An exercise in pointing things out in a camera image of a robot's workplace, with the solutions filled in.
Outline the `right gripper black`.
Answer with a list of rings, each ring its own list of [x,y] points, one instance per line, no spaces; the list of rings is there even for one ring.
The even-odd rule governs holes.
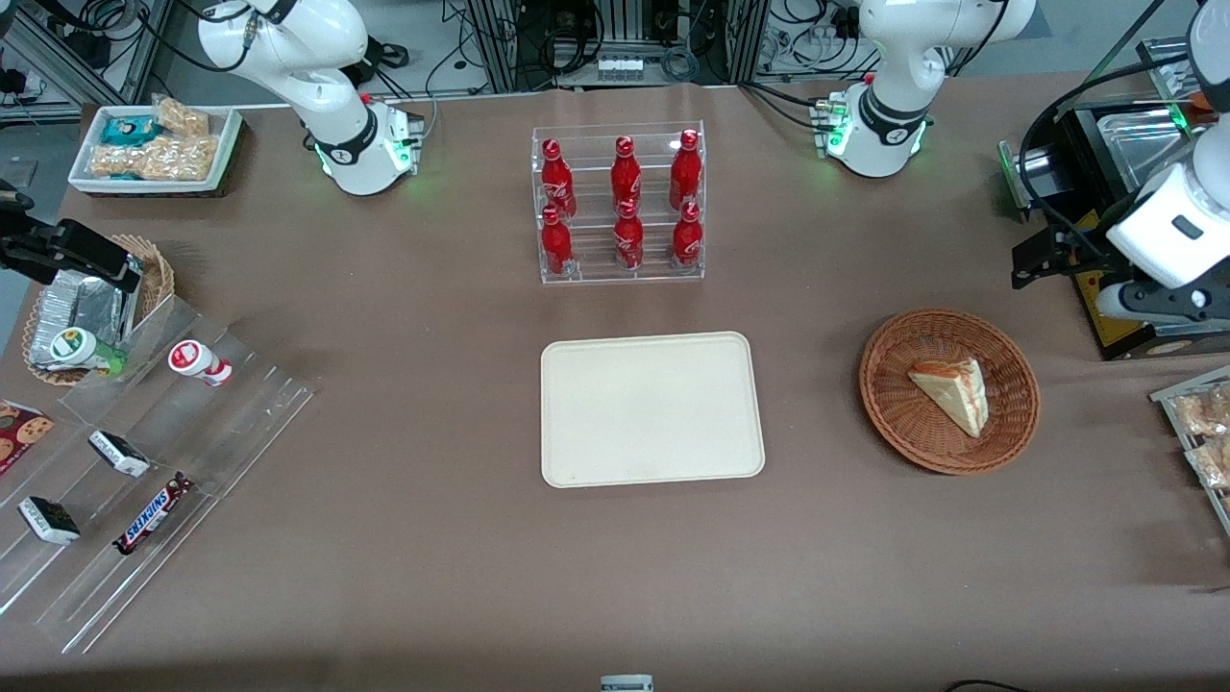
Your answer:
[[[46,224],[28,211],[34,200],[16,189],[1,191],[1,263],[21,275],[57,275],[47,240],[38,235]],[[81,222],[59,222],[58,262],[62,270],[76,270],[109,281],[121,293],[135,294],[141,284],[141,261]]]

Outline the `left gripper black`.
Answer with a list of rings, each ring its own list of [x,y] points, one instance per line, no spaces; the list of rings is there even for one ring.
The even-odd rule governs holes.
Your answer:
[[[1151,281],[1153,259],[1146,246],[1134,238],[1107,235],[1106,246],[1113,268],[1101,284],[1097,310],[1106,318],[1153,323],[1146,312],[1132,309],[1125,293],[1137,281]],[[1098,250],[1085,234],[1039,231],[1012,250],[1012,288],[1023,289],[1048,277],[1075,277],[1089,270],[1107,270],[1108,254]],[[1229,320],[1228,284],[1188,284],[1173,290],[1157,290],[1149,297],[1149,311],[1168,318],[1188,321]]]

